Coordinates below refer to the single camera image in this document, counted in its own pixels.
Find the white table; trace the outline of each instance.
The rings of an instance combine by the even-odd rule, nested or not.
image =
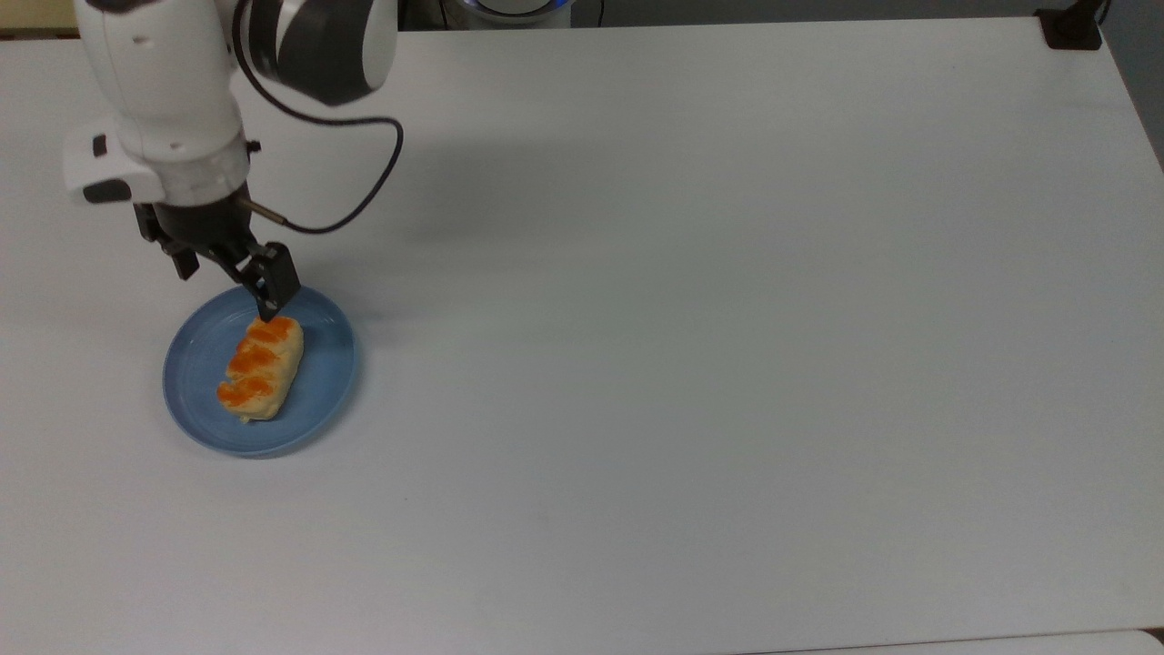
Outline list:
[[[1164,625],[1164,177],[1032,19],[406,34],[320,441],[205,450],[179,282],[74,207],[77,42],[0,44],[0,652],[703,655]],[[239,85],[260,201],[390,134]]]

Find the black cable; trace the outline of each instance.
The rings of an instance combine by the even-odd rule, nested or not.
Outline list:
[[[234,20],[230,24],[230,37],[234,41],[234,56],[239,59],[239,67],[242,69],[242,74],[247,76],[250,80],[250,85],[255,87],[268,102],[275,106],[275,108],[288,114],[291,118],[297,118],[304,122],[310,122],[313,124],[324,124],[328,127],[345,127],[349,124],[377,124],[388,123],[396,128],[396,147],[392,149],[392,156],[388,159],[388,165],[384,166],[384,172],[379,173],[379,179],[372,185],[371,191],[364,195],[356,208],[352,209],[350,213],[336,220],[335,222],[324,226],[324,227],[304,227],[301,225],[296,225],[290,220],[285,220],[283,225],[296,232],[301,232],[304,234],[327,234],[328,232],[335,232],[340,227],[352,222],[352,219],[360,215],[360,212],[367,207],[376,193],[379,192],[379,187],[384,185],[388,179],[389,173],[396,168],[397,159],[400,158],[400,149],[404,148],[404,126],[400,121],[391,116],[363,116],[363,118],[319,118],[311,114],[305,114],[303,112],[292,109],[291,107],[284,105],[278,98],[271,95],[271,93],[258,83],[258,78],[255,77],[255,71],[250,70],[250,64],[247,63],[247,57],[242,51],[242,13],[250,6],[250,0],[239,0],[239,5],[234,8]]]

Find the bread roll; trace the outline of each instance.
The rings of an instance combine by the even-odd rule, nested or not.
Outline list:
[[[227,383],[218,389],[227,412],[247,421],[269,421],[278,414],[303,357],[303,327],[293,318],[255,318],[226,368]]]

